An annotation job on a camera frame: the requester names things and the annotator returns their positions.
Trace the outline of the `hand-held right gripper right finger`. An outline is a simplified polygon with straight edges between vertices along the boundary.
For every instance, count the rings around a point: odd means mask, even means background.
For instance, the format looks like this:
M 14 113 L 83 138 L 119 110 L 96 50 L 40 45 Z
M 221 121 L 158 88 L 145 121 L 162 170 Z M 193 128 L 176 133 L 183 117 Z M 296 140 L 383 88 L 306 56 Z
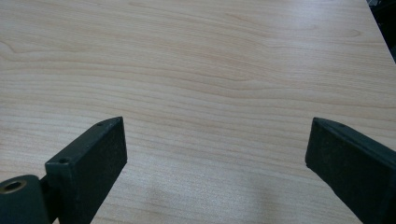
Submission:
M 363 224 L 396 224 L 396 151 L 345 124 L 314 118 L 305 163 Z

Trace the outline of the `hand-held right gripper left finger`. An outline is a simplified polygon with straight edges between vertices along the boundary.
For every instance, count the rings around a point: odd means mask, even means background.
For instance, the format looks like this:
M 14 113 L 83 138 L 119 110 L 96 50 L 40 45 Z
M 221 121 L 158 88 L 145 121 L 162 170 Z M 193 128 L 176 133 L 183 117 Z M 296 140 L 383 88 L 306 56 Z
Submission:
M 127 163 L 123 118 L 102 120 L 45 163 L 61 224 L 90 224 Z

